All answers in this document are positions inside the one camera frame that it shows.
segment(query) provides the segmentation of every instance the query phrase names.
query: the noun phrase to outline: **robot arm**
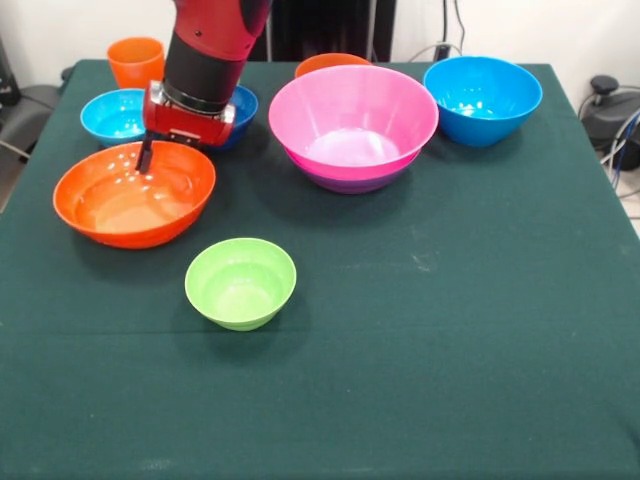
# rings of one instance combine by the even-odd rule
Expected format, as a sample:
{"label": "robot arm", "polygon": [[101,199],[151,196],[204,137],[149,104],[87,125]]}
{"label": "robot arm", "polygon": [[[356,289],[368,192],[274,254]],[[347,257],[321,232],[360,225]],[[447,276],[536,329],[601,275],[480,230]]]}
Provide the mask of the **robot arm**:
{"label": "robot arm", "polygon": [[271,0],[174,1],[164,80],[151,82],[145,95],[147,137],[136,167],[143,173],[154,133],[190,144],[226,141],[235,116],[229,100],[271,7]]}

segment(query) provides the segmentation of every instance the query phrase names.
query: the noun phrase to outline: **white wall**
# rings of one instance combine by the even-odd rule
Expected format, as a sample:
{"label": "white wall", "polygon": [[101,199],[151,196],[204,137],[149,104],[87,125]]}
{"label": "white wall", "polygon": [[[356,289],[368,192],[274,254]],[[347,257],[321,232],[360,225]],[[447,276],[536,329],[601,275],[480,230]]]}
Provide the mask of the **white wall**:
{"label": "white wall", "polygon": [[[459,4],[465,53],[551,63],[574,105],[597,73],[640,85],[640,0]],[[452,5],[449,13],[450,39],[457,40]],[[168,44],[174,15],[171,0],[0,0],[0,35],[22,86],[59,83],[63,68],[104,57],[119,38],[150,35]],[[393,60],[406,61],[441,33],[441,0],[398,0]]]}
{"label": "white wall", "polygon": [[[551,63],[574,107],[599,73],[640,85],[640,0],[459,0],[464,53]],[[449,41],[460,30],[449,0]],[[398,0],[394,61],[441,39],[441,0]],[[433,50],[424,59],[433,58]]]}
{"label": "white wall", "polygon": [[0,0],[0,36],[20,86],[60,83],[81,58],[105,58],[127,36],[152,36],[168,46],[171,0]]}

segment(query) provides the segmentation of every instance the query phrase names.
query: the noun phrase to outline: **orange bowl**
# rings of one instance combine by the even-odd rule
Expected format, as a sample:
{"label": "orange bowl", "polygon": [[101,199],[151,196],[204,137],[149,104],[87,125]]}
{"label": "orange bowl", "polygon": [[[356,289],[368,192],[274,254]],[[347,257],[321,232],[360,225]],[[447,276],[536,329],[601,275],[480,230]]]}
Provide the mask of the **orange bowl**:
{"label": "orange bowl", "polygon": [[71,167],[53,192],[60,218],[96,242],[130,249],[161,245],[189,228],[213,191],[213,164],[194,148],[155,141],[142,175],[140,147],[118,145]]}
{"label": "orange bowl", "polygon": [[311,73],[321,68],[335,67],[338,65],[371,65],[371,62],[350,53],[321,53],[304,60],[295,71],[295,78]]}

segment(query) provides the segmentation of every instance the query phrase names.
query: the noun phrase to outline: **bowl rim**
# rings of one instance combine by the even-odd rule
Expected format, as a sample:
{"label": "bowl rim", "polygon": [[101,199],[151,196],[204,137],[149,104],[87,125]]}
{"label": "bowl rim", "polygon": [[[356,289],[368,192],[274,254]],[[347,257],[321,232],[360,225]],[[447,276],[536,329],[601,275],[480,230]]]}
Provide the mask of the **bowl rim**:
{"label": "bowl rim", "polygon": [[[160,47],[160,51],[158,53],[156,53],[153,57],[147,58],[146,60],[142,60],[140,62],[122,62],[120,60],[115,60],[113,58],[113,50],[116,47],[119,47],[120,45],[124,44],[124,43],[131,43],[131,42],[139,42],[139,41],[145,41],[145,42],[149,42],[149,43],[153,43],[154,47]],[[164,57],[164,44],[158,40],[157,38],[154,37],[150,37],[150,36],[145,36],[145,35],[138,35],[135,37],[125,37],[125,38],[121,38],[120,40],[116,40],[115,42],[111,43],[108,47],[107,47],[107,61],[115,64],[115,65],[120,65],[120,66],[124,66],[124,67],[128,67],[130,65],[145,65],[151,62],[155,62],[156,60],[158,60],[158,57]]]}
{"label": "bowl rim", "polygon": [[[169,142],[169,141],[165,141],[165,140],[154,140],[153,143],[168,143],[168,144],[181,145],[179,143]],[[85,235],[101,235],[101,236],[109,236],[110,238],[120,238],[120,237],[123,237],[123,236],[139,235],[141,233],[151,233],[151,232],[158,232],[158,231],[164,230],[164,229],[168,228],[170,225],[175,225],[176,223],[181,222],[184,218],[188,217],[193,212],[196,212],[199,209],[204,208],[205,204],[207,203],[207,201],[211,197],[211,194],[213,193],[213,189],[214,189],[214,187],[216,185],[216,182],[218,180],[218,175],[216,173],[216,169],[215,169],[215,167],[213,165],[213,162],[211,162],[211,161],[207,161],[206,163],[211,166],[211,173],[213,174],[213,181],[211,182],[211,185],[209,186],[209,188],[208,188],[208,190],[206,192],[206,195],[204,195],[204,197],[202,199],[200,199],[200,201],[198,201],[198,203],[191,210],[189,210],[187,213],[185,213],[184,215],[181,215],[180,217],[174,218],[173,220],[171,220],[168,223],[165,223],[164,225],[158,225],[156,227],[143,228],[143,229],[139,229],[139,230],[130,230],[130,231],[127,231],[127,232],[115,232],[115,233],[114,232],[101,232],[101,231],[96,230],[94,228],[88,228],[85,225],[79,224],[75,220],[75,218],[69,218],[66,215],[62,215],[60,204],[59,204],[59,200],[58,200],[58,191],[59,191],[60,188],[62,188],[62,182],[65,180],[65,178],[67,178],[67,176],[70,175],[72,171],[80,168],[81,166],[83,166],[84,164],[89,162],[96,155],[104,154],[104,152],[109,151],[109,150],[118,150],[118,149],[129,148],[130,146],[141,147],[142,146],[142,142],[123,143],[121,145],[114,145],[113,147],[109,147],[109,148],[105,148],[105,149],[99,150],[97,152],[92,153],[91,155],[88,155],[87,157],[83,158],[79,162],[74,163],[69,169],[67,169],[64,172],[62,177],[60,177],[60,179],[58,180],[58,183],[56,183],[55,188],[53,189],[53,209],[55,210],[55,212],[58,215],[58,217],[64,223],[69,225],[74,230],[76,230],[78,232],[81,232],[81,233],[83,233]],[[193,148],[193,147],[189,147],[188,145],[181,145],[181,146],[187,147],[187,148]],[[198,153],[204,155],[205,158],[207,158],[207,160],[209,160],[208,157],[204,153],[202,153],[200,151],[198,151]]]}
{"label": "bowl rim", "polygon": [[[286,293],[282,296],[282,299],[277,303],[277,307],[271,309],[268,313],[265,313],[264,315],[260,315],[258,317],[252,317],[248,320],[242,320],[242,321],[233,321],[233,320],[227,320],[227,319],[213,319],[211,318],[207,313],[205,313],[197,304],[196,302],[194,302],[192,295],[189,295],[189,288],[187,286],[187,282],[189,280],[189,274],[191,272],[193,272],[193,268],[195,268],[195,265],[197,264],[197,262],[201,259],[202,256],[204,256],[204,254],[210,250],[213,250],[215,248],[219,248],[221,245],[225,245],[228,243],[235,243],[235,242],[253,242],[253,243],[261,243],[263,245],[268,246],[269,248],[272,248],[274,250],[279,251],[280,253],[283,254],[285,260],[286,260],[286,264],[288,267],[291,268],[291,271],[293,273],[293,281],[291,282],[291,285],[289,287],[289,289],[286,291]],[[189,263],[189,266],[187,267],[187,271],[184,275],[184,291],[185,294],[187,296],[187,300],[189,300],[189,303],[191,304],[191,306],[196,309],[196,311],[198,313],[200,313],[200,315],[202,315],[203,317],[207,318],[208,320],[214,322],[214,323],[219,323],[219,324],[227,324],[227,325],[232,325],[232,326],[243,326],[243,325],[249,325],[249,324],[253,324],[256,323],[260,320],[262,320],[264,317],[267,317],[269,315],[274,316],[277,312],[279,312],[285,305],[286,303],[289,301],[289,299],[291,298],[291,295],[293,294],[293,291],[295,290],[296,287],[296,283],[298,281],[298,271],[296,269],[296,264],[293,261],[293,259],[291,258],[291,255],[289,255],[287,253],[287,251],[282,248],[281,246],[270,242],[269,240],[265,240],[263,238],[257,238],[257,237],[235,237],[235,238],[228,238],[226,240],[222,240],[220,242],[216,242],[213,245],[209,245],[207,248],[205,248],[204,250],[202,250],[200,253],[198,253],[193,260],[191,260],[191,262]]]}
{"label": "bowl rim", "polygon": [[234,125],[234,129],[239,129],[244,127],[251,120],[253,120],[253,118],[256,116],[256,113],[258,113],[258,109],[260,108],[260,101],[258,100],[258,96],[253,92],[253,90],[251,90],[248,87],[245,87],[244,85],[236,85],[234,88],[234,92],[235,91],[241,91],[243,93],[248,94],[249,97],[252,100],[254,100],[254,105],[255,105],[255,107],[252,109],[251,113],[247,116],[247,118],[245,118],[241,122],[238,122],[236,125]]}
{"label": "bowl rim", "polygon": [[82,110],[80,111],[80,123],[82,124],[82,128],[84,128],[91,135],[93,135],[95,137],[99,137],[99,138],[104,138],[106,140],[127,140],[127,139],[131,139],[131,138],[135,138],[135,137],[139,137],[141,135],[144,135],[144,133],[146,131],[146,127],[145,127],[144,131],[142,131],[140,133],[135,133],[135,134],[132,133],[130,135],[118,137],[116,135],[104,135],[102,133],[96,132],[94,129],[89,128],[87,126],[87,124],[85,123],[84,117],[85,117],[86,110],[92,103],[97,102],[98,100],[102,99],[103,97],[107,97],[109,95],[113,95],[114,93],[122,93],[122,92],[131,92],[131,93],[140,93],[140,94],[142,94],[142,101],[140,103],[140,111],[142,112],[142,109],[144,107],[144,94],[145,94],[144,88],[116,88],[115,90],[109,90],[108,92],[101,93],[100,95],[97,95],[97,96],[93,97],[91,100],[89,100],[87,103],[85,103],[84,107],[82,107]]}
{"label": "bowl rim", "polygon": [[505,117],[500,117],[500,118],[480,118],[480,117],[470,117],[467,115],[463,115],[461,113],[458,113],[454,110],[451,110],[449,107],[442,105],[434,96],[434,99],[436,101],[436,104],[438,105],[438,108],[442,108],[444,110],[446,110],[449,113],[452,113],[455,116],[461,117],[461,118],[470,118],[473,120],[483,120],[483,121],[489,121],[489,122],[501,122],[501,121],[505,121],[505,120],[516,120],[518,118],[522,118],[522,117],[526,117],[527,115],[530,115],[532,112],[534,112],[539,106],[540,103],[542,103],[542,98],[544,97],[544,90],[542,89],[542,85],[540,84],[540,80],[538,80],[536,78],[536,76],[531,73],[529,70],[527,70],[526,68],[523,68],[522,66],[513,63],[513,62],[509,62],[507,60],[503,60],[501,58],[496,58],[496,57],[489,57],[486,55],[462,55],[459,57],[451,57],[451,58],[447,58],[445,60],[441,60],[439,62],[434,63],[433,65],[431,65],[429,68],[427,68],[427,71],[424,72],[424,75],[422,76],[422,85],[424,86],[424,88],[426,88],[427,90],[429,90],[429,87],[427,87],[427,77],[429,76],[429,73],[433,72],[434,69],[437,68],[441,68],[442,65],[445,65],[447,63],[451,63],[451,62],[460,62],[460,61],[464,61],[464,60],[488,60],[490,62],[496,62],[496,63],[502,63],[505,65],[509,65],[510,67],[514,67],[517,70],[520,70],[521,72],[524,72],[529,78],[533,79],[534,84],[537,87],[537,98],[536,101],[534,102],[534,105],[525,110],[522,113],[519,113],[517,115],[511,115],[511,116],[505,116]]}
{"label": "bowl rim", "polygon": [[358,168],[371,168],[371,167],[376,167],[376,166],[382,166],[382,165],[387,165],[389,163],[393,163],[393,162],[397,162],[399,160],[402,160],[405,157],[408,157],[409,155],[413,155],[416,152],[419,152],[420,150],[422,150],[424,148],[424,146],[429,142],[429,140],[431,140],[433,138],[433,135],[436,133],[436,130],[438,129],[438,124],[440,123],[440,110],[438,108],[438,103],[436,102],[435,98],[433,98],[433,95],[431,95],[431,92],[429,92],[423,84],[421,84],[418,80],[416,80],[415,78],[407,75],[406,73],[402,73],[399,72],[397,70],[393,70],[391,68],[386,68],[386,67],[381,67],[378,65],[336,65],[333,67],[325,67],[325,68],[321,68],[319,70],[314,70],[313,72],[309,72],[306,73],[298,78],[294,78],[293,80],[289,81],[287,84],[285,84],[280,90],[278,90],[278,92],[274,95],[273,99],[271,100],[271,104],[269,105],[269,113],[268,113],[268,121],[269,121],[269,128],[271,129],[271,133],[273,133],[273,136],[276,137],[276,139],[278,140],[278,142],[280,142],[282,144],[283,147],[286,147],[287,149],[291,150],[293,153],[295,153],[298,156],[301,156],[303,158],[309,158],[308,155],[306,154],[306,152],[300,152],[296,149],[290,148],[287,145],[285,145],[285,143],[282,141],[282,139],[278,136],[278,134],[276,133],[276,131],[273,128],[273,122],[271,121],[271,117],[273,115],[273,105],[276,102],[276,100],[283,94],[283,92],[285,91],[285,89],[289,89],[289,88],[294,88],[292,87],[292,85],[295,85],[297,82],[302,82],[302,81],[306,81],[305,78],[309,77],[310,75],[327,75],[327,72],[332,72],[332,71],[340,71],[340,70],[360,70],[360,69],[375,69],[377,71],[384,71],[384,72],[389,72],[391,75],[397,76],[397,77],[401,77],[403,79],[409,80],[411,82],[415,82],[422,91],[424,91],[424,93],[426,94],[426,99],[428,101],[428,103],[430,104],[431,108],[433,109],[434,115],[435,115],[435,121],[433,122],[433,125],[431,126],[431,128],[429,129],[428,135],[425,135],[424,140],[419,142],[419,146],[415,147],[409,151],[403,152],[400,155],[396,155],[392,158],[389,158],[387,161],[385,161],[384,163],[380,163],[377,165],[361,165],[361,166],[354,166],[354,167],[343,167],[343,168],[353,168],[353,169],[358,169]]}
{"label": "bowl rim", "polygon": [[354,63],[348,63],[348,64],[344,64],[344,65],[365,65],[365,66],[370,66],[373,65],[373,63],[371,63],[369,60],[367,60],[364,57],[361,57],[359,55],[354,55],[353,53],[347,53],[347,52],[323,52],[323,53],[317,53],[316,55],[311,55],[310,57],[305,58],[304,60],[302,60],[298,66],[296,67],[295,72],[293,73],[294,78],[298,78],[301,77],[302,75],[308,75],[309,73],[315,72],[316,70],[321,70],[322,68],[330,68],[330,67],[337,67],[339,65],[328,65],[326,67],[320,67],[319,69],[316,70],[311,70],[310,72],[307,73],[300,73],[300,71],[302,70],[303,66],[309,65],[310,63],[313,63],[319,59],[322,58],[328,58],[328,57],[339,57],[339,58],[343,58],[343,59],[348,59],[348,60],[355,60]]}

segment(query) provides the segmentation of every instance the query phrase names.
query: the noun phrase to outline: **floor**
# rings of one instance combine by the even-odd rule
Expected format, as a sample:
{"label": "floor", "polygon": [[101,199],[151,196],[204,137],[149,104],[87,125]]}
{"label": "floor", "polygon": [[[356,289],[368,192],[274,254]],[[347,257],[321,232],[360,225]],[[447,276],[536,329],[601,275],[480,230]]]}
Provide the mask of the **floor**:
{"label": "floor", "polygon": [[[7,162],[0,165],[0,214],[4,211],[11,193],[15,188],[24,165],[20,162]],[[622,172],[618,185],[618,195],[640,189],[640,169],[633,172]],[[640,193],[622,199],[622,205],[627,211],[638,236],[640,237]]]}
{"label": "floor", "polygon": [[[640,189],[640,168],[633,172],[622,172],[617,193],[622,196]],[[627,211],[633,227],[640,237],[640,193],[622,199],[622,206]]]}
{"label": "floor", "polygon": [[17,161],[0,165],[0,214],[9,203],[9,197],[18,183],[24,164]]}

